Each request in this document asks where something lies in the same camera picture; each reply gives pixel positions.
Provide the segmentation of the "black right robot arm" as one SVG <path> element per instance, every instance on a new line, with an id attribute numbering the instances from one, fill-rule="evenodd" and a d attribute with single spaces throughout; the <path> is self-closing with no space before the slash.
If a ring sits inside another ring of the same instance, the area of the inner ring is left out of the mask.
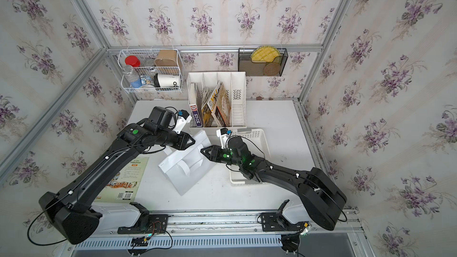
<path id="1" fill-rule="evenodd" d="M 273 164 L 251 153 L 240 136 L 228 139 L 227 148 L 211 145 L 202 148 L 201 154 L 215 163 L 238 166 L 248 180 L 270 183 L 294 193 L 310 219 L 328 231 L 333 231 L 340 221 L 347 197 L 319 168 L 299 171 Z"/>

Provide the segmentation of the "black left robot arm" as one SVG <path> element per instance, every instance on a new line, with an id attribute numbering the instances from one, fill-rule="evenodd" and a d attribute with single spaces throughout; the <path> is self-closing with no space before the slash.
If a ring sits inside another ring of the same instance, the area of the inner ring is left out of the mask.
<path id="1" fill-rule="evenodd" d="M 186 110 L 154 107 L 149 117 L 122 129 L 113 143 L 86 171 L 58 193 L 46 192 L 40 199 L 42 213 L 72 245 L 88 239 L 97 229 L 102 214 L 92 203 L 104 187 L 129 162 L 141 154 L 151 154 L 153 146 L 184 151 L 195 139 L 183 127 L 191 121 Z"/>

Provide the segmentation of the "white insulated delivery bag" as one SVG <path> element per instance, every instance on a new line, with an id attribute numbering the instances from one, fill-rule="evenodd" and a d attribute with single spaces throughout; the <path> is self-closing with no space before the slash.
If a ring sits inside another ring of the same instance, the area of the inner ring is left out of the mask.
<path id="1" fill-rule="evenodd" d="M 165 149 L 167 157 L 158 165 L 180 196 L 187 193 L 215 165 L 201 154 L 201 149 L 211 145 L 206 132 L 197 132 L 194 139 L 195 144 L 185 151 L 172 151 L 168 146 Z"/>

